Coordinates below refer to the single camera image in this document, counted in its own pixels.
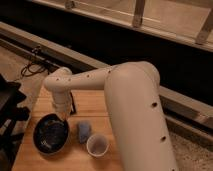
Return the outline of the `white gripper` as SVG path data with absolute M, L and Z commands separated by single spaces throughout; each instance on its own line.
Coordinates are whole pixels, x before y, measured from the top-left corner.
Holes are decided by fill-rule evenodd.
M 68 118 L 68 114 L 73 111 L 72 94 L 69 91 L 56 92 L 52 94 L 53 107 L 58 113 L 59 119 L 64 122 Z

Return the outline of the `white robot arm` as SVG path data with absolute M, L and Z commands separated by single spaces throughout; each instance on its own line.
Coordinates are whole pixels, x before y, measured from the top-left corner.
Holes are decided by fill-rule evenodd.
M 153 64 L 126 62 L 79 74 L 61 67 L 44 79 L 44 87 L 61 118 L 71 111 L 71 90 L 104 92 L 124 171 L 179 171 Z

